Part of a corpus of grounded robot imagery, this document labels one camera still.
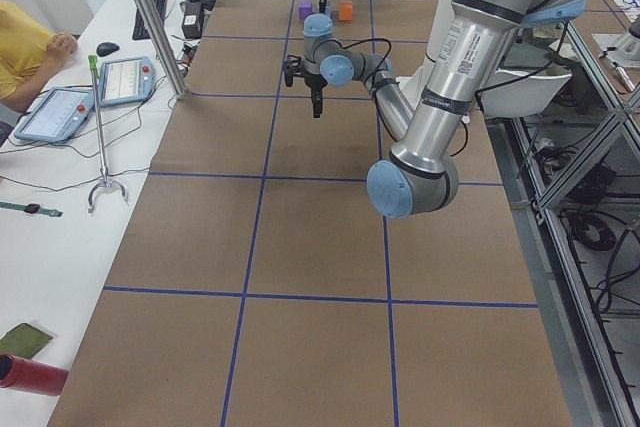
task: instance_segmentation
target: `red can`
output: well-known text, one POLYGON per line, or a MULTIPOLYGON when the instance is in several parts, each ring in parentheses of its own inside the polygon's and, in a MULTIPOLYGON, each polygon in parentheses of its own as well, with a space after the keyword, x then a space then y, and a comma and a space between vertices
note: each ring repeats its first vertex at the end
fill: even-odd
POLYGON ((0 387, 43 395, 60 395, 69 372, 15 355, 0 354, 0 387))

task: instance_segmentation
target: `black computer mouse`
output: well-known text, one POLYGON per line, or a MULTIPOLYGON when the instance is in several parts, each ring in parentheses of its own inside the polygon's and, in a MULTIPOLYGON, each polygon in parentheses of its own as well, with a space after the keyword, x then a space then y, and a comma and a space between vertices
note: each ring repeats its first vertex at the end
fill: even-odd
POLYGON ((102 42, 98 44, 96 47, 96 54, 98 57, 105 57, 109 54, 113 54, 116 50, 120 50, 120 46, 118 44, 114 44, 113 42, 102 42))

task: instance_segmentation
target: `black keyboard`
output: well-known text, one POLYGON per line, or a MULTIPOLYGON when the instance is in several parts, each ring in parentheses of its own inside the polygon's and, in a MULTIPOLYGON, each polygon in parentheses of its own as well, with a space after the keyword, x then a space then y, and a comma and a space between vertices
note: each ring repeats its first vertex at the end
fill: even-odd
MULTIPOLYGON (((153 0, 153 3, 156 5, 156 10, 158 11, 158 15, 164 24, 164 16, 167 13, 167 0, 153 0)), ((136 20, 133 24, 133 35, 131 36, 133 40, 143 40, 149 39, 149 32, 147 32, 147 28, 144 26, 144 20, 142 20, 142 14, 140 11, 136 11, 136 20)))

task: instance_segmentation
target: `purple block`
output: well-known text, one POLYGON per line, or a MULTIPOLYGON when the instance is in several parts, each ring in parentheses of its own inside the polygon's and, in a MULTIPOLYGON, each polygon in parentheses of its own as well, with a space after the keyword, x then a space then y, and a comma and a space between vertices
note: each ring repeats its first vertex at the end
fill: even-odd
POLYGON ((310 0, 301 0, 298 6, 298 16, 300 20, 304 20, 313 14, 313 7, 310 0))

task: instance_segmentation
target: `blue and white device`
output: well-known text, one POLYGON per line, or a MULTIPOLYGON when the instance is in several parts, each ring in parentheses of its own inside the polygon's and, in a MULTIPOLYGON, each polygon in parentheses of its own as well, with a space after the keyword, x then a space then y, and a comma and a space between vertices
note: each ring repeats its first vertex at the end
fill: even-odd
POLYGON ((56 87, 40 101, 13 135, 21 140, 62 142, 87 120, 93 109, 93 91, 56 87))
POLYGON ((100 107, 145 101, 155 89, 153 64, 148 57, 104 62, 99 86, 100 107))

